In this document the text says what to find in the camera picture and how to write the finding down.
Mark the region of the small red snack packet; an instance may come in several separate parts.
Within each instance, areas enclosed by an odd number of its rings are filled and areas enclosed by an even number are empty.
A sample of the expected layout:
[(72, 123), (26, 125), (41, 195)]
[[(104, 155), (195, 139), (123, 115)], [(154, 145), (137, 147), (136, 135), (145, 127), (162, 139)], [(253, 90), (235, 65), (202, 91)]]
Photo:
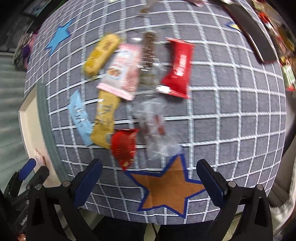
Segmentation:
[(138, 128), (117, 130), (111, 138), (111, 152), (123, 171), (134, 160), (138, 132)]

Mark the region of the pink small snack packet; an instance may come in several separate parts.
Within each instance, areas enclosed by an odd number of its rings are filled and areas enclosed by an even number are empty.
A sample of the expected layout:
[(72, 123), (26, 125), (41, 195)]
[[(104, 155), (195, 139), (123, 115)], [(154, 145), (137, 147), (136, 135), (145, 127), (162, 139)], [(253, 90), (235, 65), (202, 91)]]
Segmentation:
[(45, 157), (37, 150), (34, 150), (36, 165), (45, 166)]

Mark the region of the clear red candy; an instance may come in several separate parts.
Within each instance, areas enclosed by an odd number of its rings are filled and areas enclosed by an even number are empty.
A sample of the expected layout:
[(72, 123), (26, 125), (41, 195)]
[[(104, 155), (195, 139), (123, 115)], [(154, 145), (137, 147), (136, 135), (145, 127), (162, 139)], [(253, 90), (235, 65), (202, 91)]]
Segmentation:
[(133, 116), (138, 120), (149, 160), (175, 156), (181, 151), (181, 146), (166, 131), (163, 115), (165, 105), (162, 98), (154, 97), (136, 103), (132, 109)]

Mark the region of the gold snack packet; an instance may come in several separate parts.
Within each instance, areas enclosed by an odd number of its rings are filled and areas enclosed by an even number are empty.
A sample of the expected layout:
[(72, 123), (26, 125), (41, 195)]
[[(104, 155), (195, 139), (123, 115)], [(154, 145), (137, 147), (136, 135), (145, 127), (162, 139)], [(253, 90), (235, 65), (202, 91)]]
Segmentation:
[(114, 133), (114, 113), (120, 105), (121, 99), (104, 90), (98, 94), (94, 128), (91, 140), (94, 144), (110, 149), (111, 137)]

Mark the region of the long red snack bar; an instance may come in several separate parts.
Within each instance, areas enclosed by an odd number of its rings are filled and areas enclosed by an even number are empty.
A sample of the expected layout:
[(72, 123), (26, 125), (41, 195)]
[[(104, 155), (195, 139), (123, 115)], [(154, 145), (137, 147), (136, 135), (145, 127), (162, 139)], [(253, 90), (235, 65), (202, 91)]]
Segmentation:
[(173, 51), (173, 65), (171, 71), (166, 74), (162, 78), (161, 83), (156, 86), (156, 91), (175, 97), (189, 99), (188, 89), (194, 44), (176, 38), (166, 39), (170, 42)]

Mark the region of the clear brown bar packet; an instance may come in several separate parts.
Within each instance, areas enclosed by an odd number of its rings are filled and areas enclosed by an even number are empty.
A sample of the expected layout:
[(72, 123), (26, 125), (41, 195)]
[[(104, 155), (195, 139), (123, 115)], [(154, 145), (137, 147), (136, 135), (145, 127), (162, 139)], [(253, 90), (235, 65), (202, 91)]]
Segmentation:
[(157, 35), (155, 31), (145, 31), (141, 39), (142, 59), (139, 69), (138, 92), (149, 97), (156, 95), (159, 84), (160, 61), (156, 55)]

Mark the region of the yellow rice cracker packet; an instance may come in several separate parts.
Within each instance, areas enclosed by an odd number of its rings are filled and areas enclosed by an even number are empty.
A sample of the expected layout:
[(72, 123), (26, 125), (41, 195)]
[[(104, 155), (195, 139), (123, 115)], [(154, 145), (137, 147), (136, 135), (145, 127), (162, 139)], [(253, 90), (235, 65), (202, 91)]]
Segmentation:
[(89, 77), (97, 75), (120, 43), (121, 38), (117, 34), (103, 36), (86, 59), (83, 66), (84, 74)]

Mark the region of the grey checked tablecloth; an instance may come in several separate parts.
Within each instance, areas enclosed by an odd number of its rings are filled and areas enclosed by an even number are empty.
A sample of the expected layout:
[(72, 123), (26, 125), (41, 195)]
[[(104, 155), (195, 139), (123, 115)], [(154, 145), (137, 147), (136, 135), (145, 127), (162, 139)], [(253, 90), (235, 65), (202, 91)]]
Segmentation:
[(169, 134), (182, 146), (190, 179), (205, 159), (225, 179), (240, 186), (261, 184), (269, 191), (285, 140), (285, 86), (280, 65), (260, 64), (246, 38), (227, 25), (231, 17), (220, 1), (197, 7), (186, 1), (160, 1), (146, 18), (144, 1), (68, 1), (44, 22), (31, 55), (25, 89), (41, 83), (38, 105), (44, 137), (60, 181), (72, 179), (97, 158), (102, 176), (84, 205), (99, 214), (158, 225), (212, 220), (218, 214), (206, 192), (190, 197), (184, 213), (161, 206), (139, 210), (144, 189), (120, 168), (111, 152), (86, 146), (68, 112), (79, 91), (90, 121), (95, 120), (97, 84), (83, 74), (83, 63), (105, 34), (126, 42), (146, 30), (157, 34), (163, 77), (170, 68), (167, 38), (194, 44), (189, 99), (165, 96)]

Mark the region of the light blue snack packet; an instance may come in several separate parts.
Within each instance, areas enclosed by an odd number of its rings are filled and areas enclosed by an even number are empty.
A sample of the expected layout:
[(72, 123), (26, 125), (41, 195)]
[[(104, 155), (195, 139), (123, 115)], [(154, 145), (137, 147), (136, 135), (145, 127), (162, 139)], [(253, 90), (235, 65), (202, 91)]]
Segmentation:
[(88, 114), (84, 108), (84, 104), (81, 101), (79, 90), (76, 90), (70, 96), (70, 102), (67, 108), (69, 110), (72, 121), (82, 138), (84, 145), (91, 145), (91, 133), (93, 128), (91, 122), (88, 120)]

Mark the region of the pink white snack packet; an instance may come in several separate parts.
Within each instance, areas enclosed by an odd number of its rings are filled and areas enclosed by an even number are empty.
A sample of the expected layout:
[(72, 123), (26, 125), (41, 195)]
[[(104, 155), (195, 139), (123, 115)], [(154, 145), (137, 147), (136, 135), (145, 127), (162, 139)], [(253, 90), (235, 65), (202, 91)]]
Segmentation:
[(121, 44), (97, 88), (128, 101), (134, 100), (141, 60), (140, 44)]

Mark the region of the clear grey stick packet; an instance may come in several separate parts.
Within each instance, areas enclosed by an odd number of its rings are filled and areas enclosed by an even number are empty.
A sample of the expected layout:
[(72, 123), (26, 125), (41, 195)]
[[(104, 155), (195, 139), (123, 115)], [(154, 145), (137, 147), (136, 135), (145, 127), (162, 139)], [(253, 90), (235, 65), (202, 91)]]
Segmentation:
[(152, 6), (155, 5), (158, 0), (148, 0), (147, 3), (140, 9), (138, 16), (144, 17), (151, 10)]

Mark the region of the cream cardboard box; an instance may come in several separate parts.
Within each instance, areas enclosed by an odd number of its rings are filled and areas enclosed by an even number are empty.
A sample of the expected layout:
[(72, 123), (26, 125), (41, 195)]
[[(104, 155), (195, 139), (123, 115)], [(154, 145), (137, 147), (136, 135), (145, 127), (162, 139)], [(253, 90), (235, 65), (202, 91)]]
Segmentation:
[(18, 111), (18, 119), (27, 156), (35, 158), (34, 150), (37, 149), (45, 157), (45, 166), (49, 169), (45, 186), (59, 186), (68, 180), (51, 128), (43, 82), (39, 81), (29, 89)]

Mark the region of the black red lacquer tray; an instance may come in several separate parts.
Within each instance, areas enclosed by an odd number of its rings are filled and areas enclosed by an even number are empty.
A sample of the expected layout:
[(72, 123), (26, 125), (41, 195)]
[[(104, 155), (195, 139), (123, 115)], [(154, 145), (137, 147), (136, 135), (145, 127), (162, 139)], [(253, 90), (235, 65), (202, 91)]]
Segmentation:
[(222, 1), (222, 5), (245, 35), (258, 61), (262, 64), (277, 61), (276, 54), (266, 35), (248, 11), (235, 1)]

